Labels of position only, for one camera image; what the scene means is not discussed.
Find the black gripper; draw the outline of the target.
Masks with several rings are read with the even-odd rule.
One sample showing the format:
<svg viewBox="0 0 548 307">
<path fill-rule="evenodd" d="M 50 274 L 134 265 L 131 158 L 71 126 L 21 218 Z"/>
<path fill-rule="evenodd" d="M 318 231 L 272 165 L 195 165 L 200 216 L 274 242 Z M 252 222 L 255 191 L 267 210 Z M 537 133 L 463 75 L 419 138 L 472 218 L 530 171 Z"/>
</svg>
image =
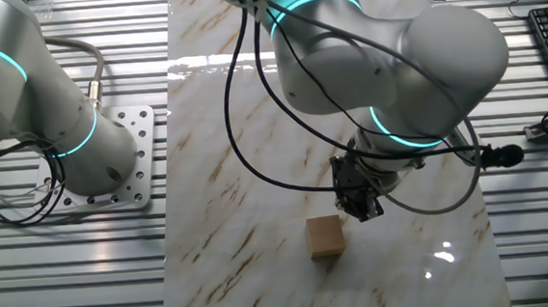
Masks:
<svg viewBox="0 0 548 307">
<path fill-rule="evenodd" d="M 331 157 L 331 172 L 333 173 L 332 185 L 335 188 L 337 209 L 355 218 L 363 216 L 362 222 L 367 222 L 367 220 L 377 218 L 385 213 L 378 201 L 377 191 L 359 170 L 357 159 L 353 154 Z M 352 200 L 359 196 L 368 196 L 364 214 L 359 209 L 359 203 Z"/>
</svg>

